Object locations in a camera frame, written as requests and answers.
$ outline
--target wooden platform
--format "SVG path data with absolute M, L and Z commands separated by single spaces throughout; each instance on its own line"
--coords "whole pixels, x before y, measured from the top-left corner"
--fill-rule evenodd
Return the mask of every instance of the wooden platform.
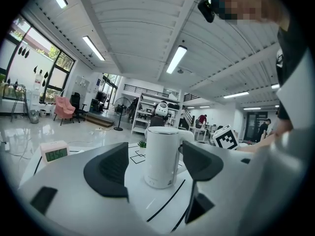
M 91 112 L 88 112 L 86 120 L 105 128 L 109 128 L 114 125 L 114 120 Z

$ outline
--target pink armchair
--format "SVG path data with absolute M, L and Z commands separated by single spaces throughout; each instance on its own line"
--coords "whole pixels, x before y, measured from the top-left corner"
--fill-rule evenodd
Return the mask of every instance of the pink armchair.
M 55 108 L 55 114 L 62 118 L 61 124 L 63 123 L 63 119 L 69 119 L 73 123 L 72 115 L 74 113 L 75 107 L 73 107 L 66 97 L 56 96 L 56 108 Z

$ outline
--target kettle lid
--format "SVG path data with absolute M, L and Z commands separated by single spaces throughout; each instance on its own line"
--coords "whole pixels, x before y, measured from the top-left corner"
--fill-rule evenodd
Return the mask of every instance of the kettle lid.
M 172 127 L 149 127 L 148 131 L 152 133 L 164 134 L 164 135 L 173 135 L 173 134 L 179 133 L 179 130 L 177 128 L 172 128 Z

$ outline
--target railing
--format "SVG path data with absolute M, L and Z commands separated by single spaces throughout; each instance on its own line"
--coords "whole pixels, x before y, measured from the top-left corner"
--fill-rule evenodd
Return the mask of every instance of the railing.
M 184 117 L 186 117 L 185 119 L 186 119 L 188 125 L 191 126 L 192 117 L 191 117 L 190 113 L 188 112 L 187 108 L 184 108 L 184 109 L 185 109 Z
M 184 95 L 184 102 L 189 101 L 189 100 L 199 99 L 199 98 L 200 98 L 199 96 L 192 95 L 191 93 L 188 93 L 188 94 Z
M 157 92 L 157 91 L 153 91 L 153 90 L 150 90 L 150 89 L 135 87 L 135 86 L 132 86 L 132 85 L 127 85 L 127 84 L 125 84 L 124 90 L 125 91 L 130 91 L 130 92 L 136 92 L 136 93 L 146 92 L 146 93 L 155 94 L 155 95 L 158 95 L 158 96 L 163 96 L 163 97 L 168 98 L 168 94 L 167 93 Z

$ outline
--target table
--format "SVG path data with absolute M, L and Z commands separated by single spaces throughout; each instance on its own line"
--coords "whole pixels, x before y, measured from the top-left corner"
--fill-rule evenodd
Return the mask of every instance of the table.
M 71 155 L 93 153 L 95 149 L 103 148 L 106 147 L 69 147 L 69 152 Z M 148 225 L 160 234 L 169 234 L 178 222 L 180 222 L 178 228 L 184 228 L 185 220 L 181 220 L 181 218 L 183 218 L 183 214 L 189 205 L 192 189 L 192 178 L 189 172 L 184 171 L 178 174 L 177 181 L 169 188 L 154 189 L 144 181 L 145 155 L 145 151 L 140 152 L 138 144 L 128 145 L 129 165 L 125 172 L 125 187 L 128 189 L 130 205 L 132 205 L 143 221 L 150 220 L 147 222 Z M 179 168 L 184 166 L 181 158 Z M 26 167 L 20 186 L 45 167 L 46 164 L 41 160 L 41 153 L 38 148 Z
M 198 137 L 196 139 L 197 142 L 204 142 L 205 139 L 206 139 L 206 134 L 207 134 L 207 130 L 206 129 L 203 129 L 203 128 L 196 128 L 196 127 L 189 127 L 189 130 L 191 130 L 193 132 L 193 135 L 195 136 L 196 132 L 198 132 Z M 203 140 L 199 140 L 199 135 L 200 135 L 200 132 L 204 132 L 204 135 L 203 135 Z

